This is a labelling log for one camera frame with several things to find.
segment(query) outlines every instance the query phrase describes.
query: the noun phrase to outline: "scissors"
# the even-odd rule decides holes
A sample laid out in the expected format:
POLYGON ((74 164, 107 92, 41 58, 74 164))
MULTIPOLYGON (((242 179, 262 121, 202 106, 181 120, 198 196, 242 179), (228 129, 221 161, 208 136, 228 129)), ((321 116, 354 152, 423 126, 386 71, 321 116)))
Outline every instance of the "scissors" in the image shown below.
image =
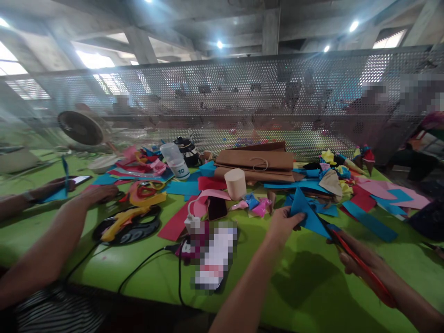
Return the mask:
POLYGON ((150 197, 157 191, 163 189, 165 184, 155 184, 153 182, 143 182, 137 187, 138 197, 150 197))
POLYGON ((373 292, 378 296, 378 298, 389 308, 396 308, 396 301, 393 298, 392 294, 387 290, 386 286, 381 282, 381 280, 376 276, 375 273, 366 265, 365 262, 362 261, 361 258, 348 246, 346 241, 338 234, 338 232, 341 230, 334 224, 328 223, 326 220, 324 220, 322 217, 319 217, 319 215, 315 211, 315 207, 310 206, 311 209, 313 209, 316 216, 319 218, 320 222, 322 223, 323 227, 327 231, 328 235, 332 239, 333 244, 338 248, 339 251, 345 252, 350 257, 353 258, 353 260, 356 261, 356 263, 364 270, 364 272, 370 277, 372 280, 374 287, 369 286, 370 289, 373 290, 373 292))

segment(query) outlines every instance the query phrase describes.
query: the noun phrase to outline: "hand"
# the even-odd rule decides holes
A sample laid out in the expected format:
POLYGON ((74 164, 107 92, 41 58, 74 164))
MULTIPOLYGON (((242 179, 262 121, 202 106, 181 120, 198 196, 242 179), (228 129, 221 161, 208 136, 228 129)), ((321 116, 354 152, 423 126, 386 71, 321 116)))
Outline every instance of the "hand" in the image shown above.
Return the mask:
MULTIPOLYGON (((75 182, 73 180, 68 181, 68 186, 69 192, 75 190, 75 182)), ((65 177, 52 180, 49 183, 30 191, 30 194, 37 200, 44 200, 63 187, 65 187, 65 177)))
MULTIPOLYGON (((381 282, 390 291, 392 288, 399 286, 404 281, 390 268, 390 266, 375 252, 362 244, 344 231, 338 234, 343 238, 351 250, 373 271, 373 273, 381 280, 381 282)), ((345 266, 346 274, 355 274, 361 277, 370 287, 374 286, 374 282, 367 273, 357 264, 357 262, 346 253, 340 253, 339 259, 345 266)))
POLYGON ((301 226, 298 224, 305 219, 305 213, 297 213, 289 217, 290 210, 291 207, 283 207, 275 210, 267 233, 267 237, 280 242, 282 245, 285 244, 293 230, 301 230, 301 226))
POLYGON ((98 202, 110 201, 117 195, 118 192, 119 189, 115 185, 99 186, 89 191, 81 193, 80 195, 72 199, 70 202, 81 203, 90 207, 98 202))

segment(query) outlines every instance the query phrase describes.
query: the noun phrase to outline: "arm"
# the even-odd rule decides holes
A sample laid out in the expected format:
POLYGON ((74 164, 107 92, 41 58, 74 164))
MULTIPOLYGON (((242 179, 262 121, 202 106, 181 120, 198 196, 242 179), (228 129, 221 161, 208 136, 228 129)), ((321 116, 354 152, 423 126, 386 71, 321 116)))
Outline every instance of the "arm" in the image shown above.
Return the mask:
MULTIPOLYGON (((55 179, 48 184, 29 191, 29 194, 37 201, 44 200, 65 186, 65 177, 55 179)), ((74 191, 75 183, 69 182, 69 191, 74 191)), ((22 211, 32 207, 34 204, 28 202, 23 194, 11 195, 0 198, 0 221, 20 214, 22 211)))
MULTIPOLYGON (((444 331, 444 316, 402 280, 381 257, 349 234, 341 231, 340 235, 384 283, 395 298, 398 310, 410 320, 419 332, 438 333, 444 331)), ((354 273, 362 277, 367 284, 372 283, 350 256, 341 253, 339 259, 345 265, 347 274, 354 273)))
POLYGON ((65 203, 46 233, 0 279, 0 310, 54 282, 82 235, 88 209, 114 197, 116 186, 101 186, 65 203))
POLYGON ((210 333, 256 332, 264 303, 267 285, 278 262, 285 242, 293 228, 305 215, 288 217, 290 207, 280 208, 273 214, 270 229, 253 256, 244 275, 231 292, 210 328, 210 333))

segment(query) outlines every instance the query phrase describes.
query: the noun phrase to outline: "person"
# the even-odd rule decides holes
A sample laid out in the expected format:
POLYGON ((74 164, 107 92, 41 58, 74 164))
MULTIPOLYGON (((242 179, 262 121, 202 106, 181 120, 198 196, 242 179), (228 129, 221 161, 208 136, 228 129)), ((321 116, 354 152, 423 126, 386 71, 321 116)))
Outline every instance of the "person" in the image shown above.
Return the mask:
MULTIPOLYGON (((65 186, 65 178, 20 195, 0 198, 0 221, 32 207, 65 186)), ((75 189, 69 181, 69 190, 75 189)), ((48 230, 0 279, 0 331, 94 332, 105 318, 94 300, 65 292, 56 283, 79 243, 88 210, 117 195, 114 185, 100 186, 70 199, 48 230)))
MULTIPOLYGON (((305 218, 304 213, 298 213, 291 217, 289 214, 290 207, 277 209, 273 214, 264 241, 217 313, 210 333, 257 331, 273 268, 278 262, 279 255, 290 234, 293 230, 300 230, 299 224, 305 218)), ((339 234, 384 283, 395 298, 398 310, 411 321, 419 332, 444 332, 444 316, 404 282, 381 257, 344 231, 339 231, 339 234)), ((353 273, 360 276, 366 283, 372 283, 371 279, 349 255, 341 253, 339 259, 345 266, 346 274, 353 273)))

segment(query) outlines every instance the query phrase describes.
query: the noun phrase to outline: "red scissors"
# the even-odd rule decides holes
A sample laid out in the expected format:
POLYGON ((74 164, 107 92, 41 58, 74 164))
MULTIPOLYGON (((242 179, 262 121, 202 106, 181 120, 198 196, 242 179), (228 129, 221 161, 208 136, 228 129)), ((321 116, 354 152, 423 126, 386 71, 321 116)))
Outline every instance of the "red scissors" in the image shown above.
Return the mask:
POLYGON ((325 230, 329 234, 330 238, 332 239, 332 242, 336 245, 336 247, 341 251, 348 254, 350 257, 352 257, 357 264, 364 270, 364 272, 370 277, 370 279, 373 282, 374 286, 368 285, 370 289, 373 290, 373 292, 378 296, 378 298, 389 308, 396 308, 396 301, 393 298, 392 294, 387 290, 386 286, 381 282, 381 280, 376 276, 375 273, 366 265, 365 262, 362 261, 359 256, 354 253, 354 251, 348 246, 346 241, 338 234, 338 231, 341 229, 335 226, 334 224, 328 223, 326 220, 324 220, 322 217, 319 217, 319 215, 314 212, 316 216, 319 218, 320 222, 324 226, 325 230))

